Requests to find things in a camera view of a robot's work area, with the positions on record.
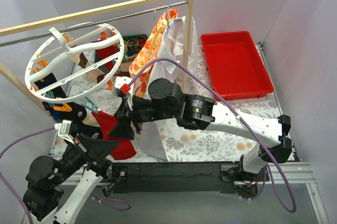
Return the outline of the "red sock front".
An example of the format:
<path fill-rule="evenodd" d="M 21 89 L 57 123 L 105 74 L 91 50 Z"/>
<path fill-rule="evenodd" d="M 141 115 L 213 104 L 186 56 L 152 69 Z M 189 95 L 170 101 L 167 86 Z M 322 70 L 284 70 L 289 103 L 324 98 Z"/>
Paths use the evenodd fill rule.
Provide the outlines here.
<path fill-rule="evenodd" d="M 130 139 L 124 136 L 123 133 L 120 133 L 119 130 L 112 132 L 114 129 L 117 129 L 118 124 L 115 116 L 103 111 L 98 111 L 97 113 L 92 112 L 92 115 L 101 128 L 103 140 L 119 142 L 119 145 L 110 152 L 114 160 L 126 160 L 136 155 L 136 151 Z"/>

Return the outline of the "teal clothes clip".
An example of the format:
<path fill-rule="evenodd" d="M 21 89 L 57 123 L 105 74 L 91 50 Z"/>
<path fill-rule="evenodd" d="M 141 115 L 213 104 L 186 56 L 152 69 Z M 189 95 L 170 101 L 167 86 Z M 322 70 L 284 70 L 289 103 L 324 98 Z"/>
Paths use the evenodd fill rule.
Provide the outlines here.
<path fill-rule="evenodd" d="M 93 113 L 98 113 L 100 109 L 96 105 L 96 103 L 88 96 L 85 97 L 86 101 L 82 103 L 82 106 L 86 109 L 90 110 Z"/>

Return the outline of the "black sock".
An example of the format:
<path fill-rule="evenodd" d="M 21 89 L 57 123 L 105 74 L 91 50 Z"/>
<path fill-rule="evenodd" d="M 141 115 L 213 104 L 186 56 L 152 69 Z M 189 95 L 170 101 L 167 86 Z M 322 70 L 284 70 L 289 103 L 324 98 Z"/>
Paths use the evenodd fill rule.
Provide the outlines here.
<path fill-rule="evenodd" d="M 38 80 L 34 82 L 35 85 L 30 87 L 30 90 L 38 91 L 39 89 L 42 89 L 44 87 L 47 87 L 53 83 L 56 82 L 55 75 L 53 73 L 50 73 L 46 77 L 44 77 L 42 80 Z M 58 86 L 51 90 L 51 92 L 54 95 L 54 98 L 66 98 L 66 94 L 62 87 Z"/>
<path fill-rule="evenodd" d="M 47 102 L 42 102 L 44 109 L 53 118 L 54 122 L 61 123 L 63 120 L 72 121 L 71 136 L 76 137 L 78 134 L 84 135 L 93 139 L 103 139 L 103 133 L 100 127 L 84 124 L 83 121 L 87 117 L 86 108 L 80 104 L 71 102 L 68 105 L 71 107 L 70 112 L 56 111 Z"/>

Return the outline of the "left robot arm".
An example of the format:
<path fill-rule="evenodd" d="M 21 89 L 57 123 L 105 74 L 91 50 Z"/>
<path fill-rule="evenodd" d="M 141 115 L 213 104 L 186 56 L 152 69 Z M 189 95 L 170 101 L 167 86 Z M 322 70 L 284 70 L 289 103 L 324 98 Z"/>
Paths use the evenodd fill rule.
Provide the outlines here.
<path fill-rule="evenodd" d="M 95 187 L 112 175 L 107 156 L 119 146 L 118 141 L 92 139 L 80 134 L 66 147 L 60 160 L 43 155 L 36 158 L 26 176 L 28 189 L 23 196 L 30 223 L 74 223 Z M 62 207 L 64 194 L 58 186 L 80 168 L 83 176 Z"/>

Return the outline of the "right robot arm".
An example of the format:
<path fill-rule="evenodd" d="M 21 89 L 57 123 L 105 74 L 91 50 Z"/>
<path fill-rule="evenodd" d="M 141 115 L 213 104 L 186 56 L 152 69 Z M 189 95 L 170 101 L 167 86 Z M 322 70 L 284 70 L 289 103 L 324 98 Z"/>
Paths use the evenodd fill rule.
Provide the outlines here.
<path fill-rule="evenodd" d="M 188 130 L 226 132 L 253 140 L 256 145 L 240 157 L 238 164 L 222 171 L 224 181 L 253 181 L 268 163 L 285 163 L 292 153 L 288 138 L 291 119 L 281 115 L 265 119 L 247 113 L 233 114 L 224 104 L 196 94 L 184 94 L 180 86 L 165 78 L 153 81 L 150 99 L 132 94 L 129 77 L 117 77 L 114 90 L 121 97 L 114 116 L 117 124 L 110 137 L 133 140 L 145 122 L 175 119 L 177 125 Z"/>

